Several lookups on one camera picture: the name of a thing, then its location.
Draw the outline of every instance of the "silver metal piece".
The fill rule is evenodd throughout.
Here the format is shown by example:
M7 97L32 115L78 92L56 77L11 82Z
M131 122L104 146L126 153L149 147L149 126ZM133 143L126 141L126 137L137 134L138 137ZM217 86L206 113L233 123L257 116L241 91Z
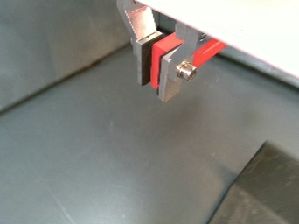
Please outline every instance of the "silver metal piece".
M134 0L118 0L118 9L131 34L131 44L138 59L138 83L151 80L153 45L163 38L157 30L153 9Z
M135 42L138 59L138 83L143 86L151 81L153 45L165 35L157 31L153 35Z
M153 9L134 0L118 0L118 9L134 42L157 32Z
M177 49L163 56L162 69L161 69L161 83L159 83L159 98L163 102L167 102L181 92L182 80L174 81L170 79L171 75L171 57Z
M191 62L185 61L179 66L177 66L178 77L191 81L197 76L197 67Z
M205 33L194 30L190 26L182 24L181 22L178 22L175 26L175 35L179 39L183 39L183 44L173 55L171 64L171 79L178 81L179 77L177 73L177 66L185 61L193 61L193 54L197 49L205 45L207 38Z

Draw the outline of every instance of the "white panel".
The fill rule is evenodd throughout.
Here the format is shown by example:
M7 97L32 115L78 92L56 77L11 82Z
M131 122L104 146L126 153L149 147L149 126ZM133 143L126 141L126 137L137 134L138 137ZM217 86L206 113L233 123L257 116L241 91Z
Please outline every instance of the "white panel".
M299 78L299 1L138 1Z

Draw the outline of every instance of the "screw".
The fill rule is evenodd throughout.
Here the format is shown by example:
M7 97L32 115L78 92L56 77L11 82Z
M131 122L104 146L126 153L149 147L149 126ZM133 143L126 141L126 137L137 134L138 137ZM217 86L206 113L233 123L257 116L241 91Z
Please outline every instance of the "screw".
M197 67L191 64L191 62L185 61L179 66L177 66L178 77L191 81L197 76Z
M201 34L201 42L206 39L207 35L205 33Z

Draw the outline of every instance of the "red component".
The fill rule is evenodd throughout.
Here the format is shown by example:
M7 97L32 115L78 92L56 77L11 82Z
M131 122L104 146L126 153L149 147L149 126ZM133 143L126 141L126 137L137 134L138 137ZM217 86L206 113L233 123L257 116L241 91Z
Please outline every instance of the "red component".
M175 37L175 33L159 40L153 46L153 70L151 70L151 85L155 89L159 88L159 77L163 56L174 50L183 41Z
M213 38L209 43L194 53L193 65L201 67L218 54L227 45Z

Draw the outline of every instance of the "bolt head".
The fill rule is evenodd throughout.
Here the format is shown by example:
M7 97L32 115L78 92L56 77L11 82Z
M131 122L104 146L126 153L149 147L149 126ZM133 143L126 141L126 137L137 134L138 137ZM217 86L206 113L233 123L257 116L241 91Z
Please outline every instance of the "bolt head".
M197 76L197 67L187 61L177 66L178 76L187 81L191 81Z

